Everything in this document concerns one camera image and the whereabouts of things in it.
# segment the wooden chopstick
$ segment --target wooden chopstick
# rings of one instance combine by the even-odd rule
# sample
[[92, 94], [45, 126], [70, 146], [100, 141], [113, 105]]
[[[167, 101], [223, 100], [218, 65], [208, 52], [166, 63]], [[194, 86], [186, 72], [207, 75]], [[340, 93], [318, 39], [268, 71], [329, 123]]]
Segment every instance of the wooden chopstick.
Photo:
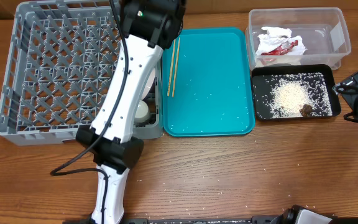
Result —
[[169, 96], [171, 92], [171, 79], [172, 79], [172, 68], [173, 68], [173, 59], [175, 58], [175, 45], [177, 43], [177, 40], [173, 40], [173, 51], [172, 51], [172, 59], [171, 59], [171, 71], [169, 72], [169, 83], [168, 83], [168, 93], [167, 96]]
[[179, 37], [179, 41], [178, 41], [177, 62], [175, 63], [175, 74], [173, 75], [172, 98], [175, 96], [175, 83], [176, 83], [176, 81], [177, 81], [177, 70], [178, 70], [179, 50], [180, 50], [180, 37]]

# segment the chopsticks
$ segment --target chopsticks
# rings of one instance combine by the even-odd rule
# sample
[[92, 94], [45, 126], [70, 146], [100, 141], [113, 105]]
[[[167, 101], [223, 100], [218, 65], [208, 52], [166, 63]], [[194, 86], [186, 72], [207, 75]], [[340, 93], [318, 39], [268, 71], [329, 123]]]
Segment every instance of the chopsticks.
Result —
[[[176, 59], [176, 62], [175, 62], [175, 72], [174, 72], [174, 74], [173, 74], [172, 98], [175, 96], [175, 84], [176, 84], [176, 80], [177, 80], [179, 49], [180, 49], [180, 37], [179, 37], [179, 40], [178, 40], [178, 50], [177, 50], [177, 59]], [[172, 52], [172, 59], [171, 59], [171, 69], [170, 69], [170, 73], [169, 73], [169, 83], [168, 83], [168, 93], [167, 93], [167, 96], [170, 95], [170, 91], [171, 91], [173, 59], [175, 58], [175, 51], [176, 51], [176, 39], [173, 41], [173, 52]]]

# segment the round white object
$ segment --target round white object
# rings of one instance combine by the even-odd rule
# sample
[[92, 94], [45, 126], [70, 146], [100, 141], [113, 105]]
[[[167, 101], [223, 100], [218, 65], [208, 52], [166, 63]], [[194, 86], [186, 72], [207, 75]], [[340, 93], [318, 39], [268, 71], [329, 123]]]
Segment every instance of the round white object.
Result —
[[135, 123], [144, 123], [149, 120], [151, 117], [149, 106], [143, 101], [140, 100], [137, 105], [136, 114], [135, 114]]
[[144, 87], [143, 94], [142, 94], [142, 100], [146, 98], [147, 94], [149, 94], [150, 89], [153, 87], [155, 79], [155, 68], [153, 68], [152, 72], [150, 72], [149, 79], [146, 82], [146, 86]]

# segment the plastic bin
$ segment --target plastic bin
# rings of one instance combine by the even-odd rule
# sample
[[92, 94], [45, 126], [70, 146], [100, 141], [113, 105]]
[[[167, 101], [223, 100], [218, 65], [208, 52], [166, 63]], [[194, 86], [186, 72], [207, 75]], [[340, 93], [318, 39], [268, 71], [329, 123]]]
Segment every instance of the plastic bin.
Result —
[[[114, 0], [119, 11], [118, 0]], [[23, 145], [58, 144], [90, 125], [109, 88], [119, 34], [107, 0], [23, 2], [17, 7], [0, 100], [0, 135]], [[161, 66], [144, 99], [152, 118], [134, 136], [162, 136]]]
[[[256, 55], [263, 26], [289, 28], [300, 35], [307, 50], [303, 55]], [[338, 8], [254, 9], [246, 30], [249, 67], [326, 64], [333, 70], [350, 54], [351, 41], [343, 13]]]

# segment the red wrapper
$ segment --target red wrapper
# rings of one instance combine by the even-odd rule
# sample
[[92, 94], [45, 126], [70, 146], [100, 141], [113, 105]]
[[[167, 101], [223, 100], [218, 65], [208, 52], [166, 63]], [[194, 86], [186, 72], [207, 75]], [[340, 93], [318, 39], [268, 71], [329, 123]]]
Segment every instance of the red wrapper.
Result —
[[297, 40], [295, 40], [292, 43], [289, 42], [284, 43], [281, 46], [277, 47], [276, 49], [272, 50], [271, 52], [262, 53], [262, 55], [285, 55], [286, 53], [291, 51], [292, 48], [294, 48], [295, 46], [298, 46]]

